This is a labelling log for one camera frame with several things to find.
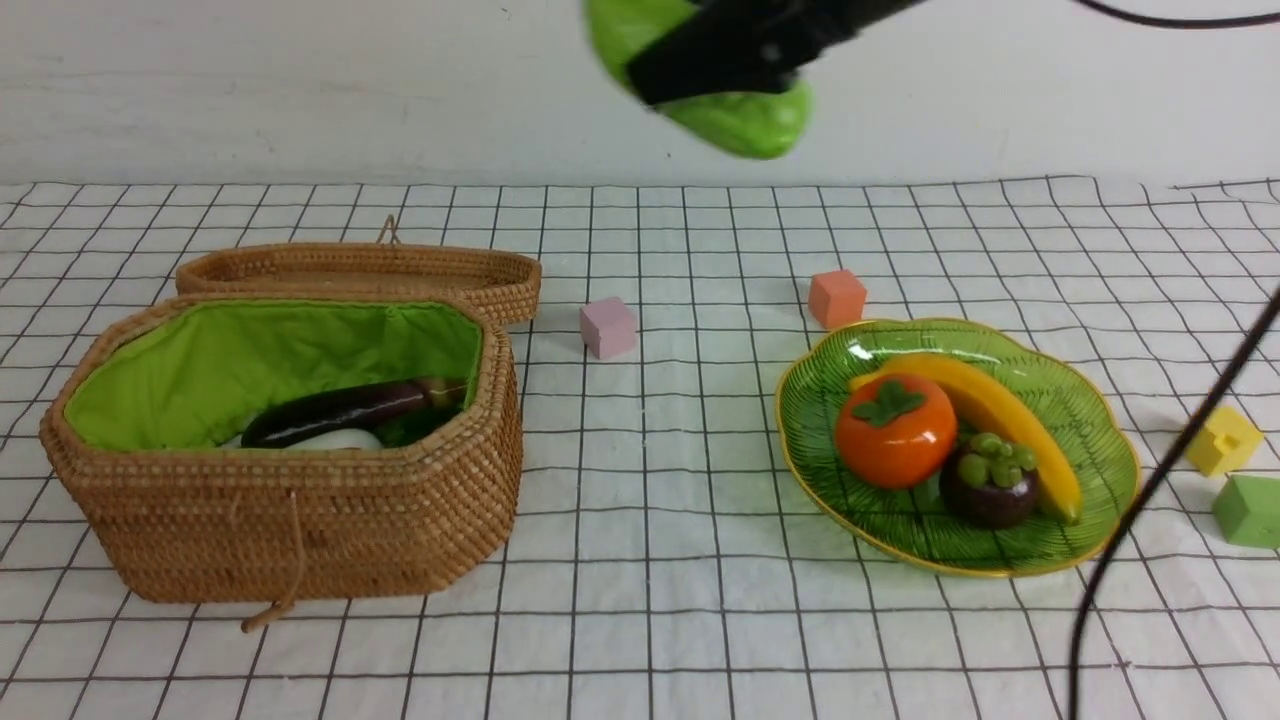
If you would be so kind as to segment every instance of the black cable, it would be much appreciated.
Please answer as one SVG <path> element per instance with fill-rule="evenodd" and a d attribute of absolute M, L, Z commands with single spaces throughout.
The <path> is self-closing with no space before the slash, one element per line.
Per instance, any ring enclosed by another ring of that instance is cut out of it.
<path fill-rule="evenodd" d="M 1235 356 L 1219 375 L 1217 382 L 1213 388 L 1204 396 L 1204 401 L 1201 402 L 1196 414 L 1179 433 L 1178 438 L 1174 441 L 1172 447 L 1165 454 L 1160 460 L 1160 465 L 1151 473 L 1151 478 L 1147 484 L 1134 498 L 1133 505 L 1120 519 L 1120 524 L 1116 527 L 1115 536 L 1107 542 L 1107 546 L 1102 550 L 1102 555 L 1098 559 L 1098 564 L 1093 568 L 1093 573 L 1089 575 L 1089 582 L 1084 587 L 1084 597 L 1080 600 L 1080 606 L 1075 611 L 1075 625 L 1071 628 L 1071 653 L 1068 665 L 1068 711 L 1066 720 L 1080 720 L 1080 648 L 1084 644 L 1084 624 L 1089 618 L 1089 609 L 1093 606 L 1094 598 L 1098 594 L 1098 587 L 1102 584 L 1102 574 L 1106 573 L 1107 565 L 1115 557 L 1116 551 L 1120 548 L 1120 543 L 1124 542 L 1125 536 L 1133 528 L 1134 521 L 1138 519 L 1138 514 L 1147 506 L 1151 497 L 1156 495 L 1160 486 L 1165 482 L 1169 471 L 1172 469 L 1178 459 L 1187 452 L 1190 446 L 1192 439 L 1197 433 L 1204 427 L 1208 420 L 1210 414 L 1219 406 L 1222 397 L 1231 388 L 1231 383 L 1235 382 L 1235 377 L 1240 374 L 1244 365 L 1249 361 L 1249 356 L 1258 347 L 1262 341 L 1262 336 L 1271 329 L 1271 324 L 1275 322 L 1276 315 L 1280 315 L 1280 287 L 1271 295 L 1271 301 L 1254 320 L 1253 327 L 1249 328 L 1249 333 L 1244 336 L 1244 341 L 1240 342 L 1240 347 L 1236 348 Z"/>
<path fill-rule="evenodd" d="M 1243 15 L 1239 18 L 1207 18 L 1207 19 L 1176 19 L 1176 18 L 1155 18 L 1151 15 L 1140 15 L 1138 13 L 1130 13 L 1129 10 L 1121 10 L 1119 8 L 1112 8 L 1098 0 L 1073 0 L 1091 10 L 1102 13 L 1117 20 L 1124 20 L 1126 23 L 1135 23 L 1147 27 L 1157 27 L 1165 29 L 1235 29 L 1244 27 L 1260 27 L 1274 23 L 1280 23 L 1280 13 L 1265 13 L 1261 15 Z"/>

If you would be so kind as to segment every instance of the wicker basket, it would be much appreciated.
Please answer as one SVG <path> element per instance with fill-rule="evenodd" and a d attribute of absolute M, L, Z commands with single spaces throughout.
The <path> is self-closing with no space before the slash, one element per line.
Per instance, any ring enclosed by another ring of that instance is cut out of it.
<path fill-rule="evenodd" d="M 448 293 L 422 291 L 415 302 L 447 305 L 479 327 L 474 396 L 417 443 L 120 452 L 91 447 L 73 429 L 68 401 L 113 354 L 197 306 L 246 300 L 396 306 L 361 292 L 186 295 L 97 338 L 45 414 L 40 439 L 125 585 L 154 602 L 271 602 L 244 621 L 250 632 L 297 600 L 440 591 L 506 542 L 524 459 L 511 341 Z"/>
<path fill-rule="evenodd" d="M 448 291 L 507 325 L 538 314 L 541 265 L 499 250 L 404 245 L 396 233 L 396 217 L 388 215 L 374 243 L 287 242 L 219 250 L 179 266 L 175 286 L 179 295 L 342 288 L 401 300 Z"/>

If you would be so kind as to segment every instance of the plate gold rim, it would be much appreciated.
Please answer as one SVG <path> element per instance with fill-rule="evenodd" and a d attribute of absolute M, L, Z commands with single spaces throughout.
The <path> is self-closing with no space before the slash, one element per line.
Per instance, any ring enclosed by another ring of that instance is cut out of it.
<path fill-rule="evenodd" d="M 943 565 L 941 562 L 934 562 L 932 560 L 925 560 L 925 559 L 919 557 L 916 555 L 911 555 L 910 552 L 905 552 L 905 551 L 901 551 L 901 550 L 899 550 L 896 547 L 892 547 L 892 546 L 882 542 L 879 538 L 872 536 L 867 530 L 864 530 L 864 529 L 854 525 L 852 523 L 850 523 L 849 520 L 846 520 L 842 515 L 840 515 L 838 512 L 836 512 L 820 497 L 818 497 L 813 492 L 813 489 L 809 488 L 809 484 L 804 479 L 801 479 L 800 471 L 796 469 L 795 461 L 791 459 L 791 448 L 788 447 L 788 443 L 787 443 L 787 433 L 786 433 L 785 427 L 782 424 L 782 388 L 786 387 L 787 379 L 791 377 L 791 373 L 795 372 L 795 369 L 799 368 L 803 363 L 805 363 L 806 360 L 809 360 L 810 357 L 813 357 L 814 354 L 817 354 L 818 350 L 823 346 L 823 343 L 826 343 L 827 341 L 832 340 L 832 337 L 836 333 L 840 333 L 840 332 L 844 332 L 844 331 L 847 331 L 847 329 L 852 329 L 852 328 L 858 328 L 858 327 L 863 327 L 863 325 L 870 325 L 870 324 L 911 325 L 911 324 L 916 324 L 916 323 L 931 323 L 931 322 L 932 323 L 954 323 L 954 324 L 959 324 L 959 325 L 969 325 L 969 327 L 979 329 L 979 331 L 992 332 L 992 333 L 995 333 L 995 334 L 997 334 L 997 336 L 1007 340 L 1009 342 L 1014 343 L 1015 346 L 1020 347 L 1023 351 L 1028 352 L 1029 355 L 1043 357 L 1044 360 L 1048 360 L 1050 363 L 1055 363 L 1057 365 L 1061 365 L 1062 368 L 1066 368 L 1068 370 L 1070 370 L 1071 373 L 1074 373 L 1075 377 L 1078 377 L 1080 380 L 1083 380 L 1084 382 L 1084 387 L 1089 388 L 1089 391 L 1093 392 L 1093 395 L 1098 398 L 1098 401 L 1102 402 L 1102 407 L 1107 413 L 1107 420 L 1111 424 L 1111 429 L 1114 429 L 1120 436 L 1120 438 L 1124 441 L 1124 446 L 1126 448 L 1129 448 L 1129 455 L 1133 459 L 1133 466 L 1134 466 L 1134 470 L 1135 470 L 1135 477 L 1134 477 L 1134 492 L 1133 492 L 1133 497 L 1129 498 L 1129 503 L 1125 506 L 1125 509 L 1120 511 L 1120 516 L 1116 518 L 1116 523 L 1115 523 L 1115 525 L 1112 525 L 1111 532 L 1108 532 L 1107 537 L 1103 538 L 1102 542 L 1100 542 L 1096 547 L 1093 547 L 1093 548 L 1091 548 L 1091 550 L 1088 550 L 1085 552 L 1082 552 L 1080 555 L 1078 555 L 1078 556 L 1075 556 L 1075 557 L 1073 557 L 1073 559 L 1070 559 L 1070 560 L 1068 560 L 1065 562 L 1057 562 L 1055 565 L 1046 565 L 1046 566 L 1042 566 L 1042 568 L 1034 568 L 1034 569 L 1029 569 L 1029 570 L 1015 570 L 1015 569 L 1004 569 L 1004 570 L 972 570 L 972 569 L 966 569 L 966 568 L 955 568 L 952 565 Z M 782 373 L 782 377 L 778 378 L 778 384 L 777 384 L 777 387 L 773 391 L 773 421 L 778 427 L 778 439 L 780 439 L 780 442 L 782 445 L 782 460 L 786 461 L 787 469 L 791 471 L 791 477 L 795 478 L 796 484 L 800 486 L 800 489 L 804 491 L 804 493 L 806 496 L 809 496 L 809 500 L 812 500 L 813 503 L 817 505 L 818 509 L 822 510 L 823 514 L 826 514 L 828 518 L 831 518 L 832 520 L 835 520 L 840 527 L 845 528 L 846 530 L 849 530 L 850 533 L 852 533 L 855 537 L 858 537 L 859 539 L 861 539 L 865 543 L 870 544 L 876 550 L 883 552 L 884 555 L 888 555 L 890 557 L 892 557 L 895 560 L 899 560 L 899 561 L 902 561 L 902 562 L 906 562 L 909 565 L 915 565 L 916 568 L 923 568 L 923 569 L 927 569 L 927 570 L 932 570 L 932 571 L 942 574 L 942 575 L 955 575 L 955 577 L 964 577 L 964 578 L 1032 578 L 1032 577 L 1036 577 L 1036 575 L 1051 575 L 1053 573 L 1060 573 L 1062 570 L 1070 570 L 1071 568 L 1082 565 L 1082 564 L 1092 560 L 1100 552 L 1102 552 L 1102 548 L 1105 548 L 1107 546 L 1107 543 L 1111 542 L 1111 538 L 1115 537 L 1115 533 L 1116 533 L 1116 530 L 1120 527 L 1120 518 L 1123 518 L 1124 514 L 1128 511 L 1128 509 L 1132 507 L 1134 502 L 1137 502 L 1138 496 L 1140 495 L 1142 484 L 1143 484 L 1142 483 L 1142 461 L 1138 457 L 1138 450 L 1134 447 L 1133 441 L 1129 439 L 1129 436 L 1125 434 L 1125 432 L 1120 428 L 1119 423 L 1116 423 L 1115 411 L 1111 410 L 1111 404 L 1107 402 L 1106 396 L 1102 393 L 1102 391 L 1098 389 L 1098 386 L 1093 384 L 1093 380 L 1091 380 L 1088 377 L 1085 377 L 1084 373 L 1080 373 L 1078 369 L 1073 368 L 1068 363 L 1064 363 L 1064 361 L 1059 360 L 1057 357 L 1053 357 L 1053 356 L 1046 355 L 1046 354 L 1043 354 L 1043 352 L 1041 352 L 1038 350 L 1027 347 L 1021 342 L 1018 342 L 1016 340 L 1009 337 L 1007 334 L 1005 334 L 1001 331 L 997 331 L 996 328 L 992 328 L 991 325 L 984 325 L 982 323 L 975 323 L 973 320 L 966 320 L 964 318 L 931 316 L 931 318 L 914 318 L 911 320 L 893 320 L 893 319 L 890 319 L 890 318 L 881 318 L 881 319 L 858 320 L 855 323 L 850 323 L 847 325 L 841 325 L 838 328 L 835 328 L 835 329 L 827 332 L 827 334 L 824 334 L 822 340 L 819 340 L 817 343 L 814 343 L 814 346 L 812 348 L 809 348 L 804 355 L 801 355 L 799 359 L 796 359 L 794 363 L 791 363 L 787 366 L 787 369 Z"/>

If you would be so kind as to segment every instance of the white egg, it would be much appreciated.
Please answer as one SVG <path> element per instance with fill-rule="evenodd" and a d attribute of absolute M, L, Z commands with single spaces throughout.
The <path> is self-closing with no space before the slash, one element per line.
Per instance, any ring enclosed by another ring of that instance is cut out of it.
<path fill-rule="evenodd" d="M 347 428 L 293 443 L 288 450 L 381 450 L 378 436 L 367 430 Z"/>

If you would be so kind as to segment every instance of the persimmon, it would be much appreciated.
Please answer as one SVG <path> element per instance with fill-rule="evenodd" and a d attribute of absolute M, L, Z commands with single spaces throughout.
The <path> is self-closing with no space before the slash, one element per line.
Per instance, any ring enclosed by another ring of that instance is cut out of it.
<path fill-rule="evenodd" d="M 836 451 L 860 479 L 909 489 L 929 479 L 955 447 L 959 423 L 933 380 L 886 374 L 852 393 L 836 419 Z"/>

